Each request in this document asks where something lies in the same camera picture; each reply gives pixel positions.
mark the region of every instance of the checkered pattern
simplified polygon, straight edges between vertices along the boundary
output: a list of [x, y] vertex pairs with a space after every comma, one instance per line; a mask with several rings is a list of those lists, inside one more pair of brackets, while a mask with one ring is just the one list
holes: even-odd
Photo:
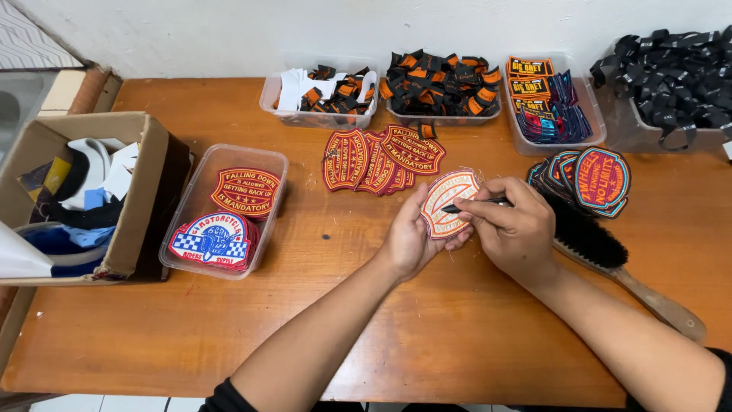
[[247, 246], [248, 243], [244, 242], [229, 242], [229, 246], [228, 248], [226, 248], [226, 252], [224, 252], [224, 255], [233, 257], [244, 257], [247, 255]]
[[203, 237], [201, 236], [179, 233], [176, 236], [176, 241], [173, 243], [173, 247], [197, 251], [200, 248], [201, 242], [203, 242]]

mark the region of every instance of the black ribbon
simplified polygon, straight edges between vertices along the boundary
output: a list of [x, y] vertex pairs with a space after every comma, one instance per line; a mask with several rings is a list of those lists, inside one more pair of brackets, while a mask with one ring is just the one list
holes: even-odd
[[[641, 119], [661, 128], [664, 150], [688, 149], [697, 128], [719, 128], [732, 140], [732, 25], [722, 33], [629, 34], [590, 74], [596, 88], [607, 84], [617, 98], [633, 98]], [[686, 144], [668, 147], [666, 138], [678, 129]]]

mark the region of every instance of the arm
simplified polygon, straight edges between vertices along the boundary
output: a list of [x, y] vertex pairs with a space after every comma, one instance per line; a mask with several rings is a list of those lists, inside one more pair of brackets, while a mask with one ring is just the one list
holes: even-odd
[[515, 208], [463, 200], [458, 217], [471, 220], [496, 266], [566, 322], [645, 409], [717, 408], [725, 382], [718, 357], [563, 269], [551, 251], [553, 211], [531, 186], [490, 180], [476, 199], [491, 194], [505, 194]]
[[231, 376], [257, 411], [309, 411], [389, 292], [443, 248], [465, 243], [470, 232], [448, 243], [427, 239], [419, 218], [426, 198], [423, 183], [404, 202], [374, 258], [277, 330]]

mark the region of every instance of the black pen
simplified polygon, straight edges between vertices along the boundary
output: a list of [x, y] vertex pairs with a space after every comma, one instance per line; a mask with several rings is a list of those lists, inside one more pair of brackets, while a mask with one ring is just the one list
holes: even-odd
[[[503, 205], [506, 207], [513, 207], [513, 204], [505, 197], [496, 197], [495, 199], [488, 199], [488, 200], [476, 200], [476, 202], [491, 202], [491, 203], [498, 203], [499, 205]], [[460, 209], [458, 209], [455, 205], [447, 205], [441, 209], [445, 213], [459, 213]]]

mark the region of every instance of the left hand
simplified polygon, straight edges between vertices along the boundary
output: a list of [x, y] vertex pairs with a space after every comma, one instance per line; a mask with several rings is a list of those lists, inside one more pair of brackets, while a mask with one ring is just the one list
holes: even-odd
[[423, 183], [404, 201], [389, 227], [384, 244], [374, 256], [375, 259], [383, 260], [395, 273], [397, 283], [414, 278], [442, 249], [459, 249], [473, 233], [471, 225], [448, 240], [431, 240], [427, 236], [425, 221], [419, 217], [426, 199], [427, 184]]

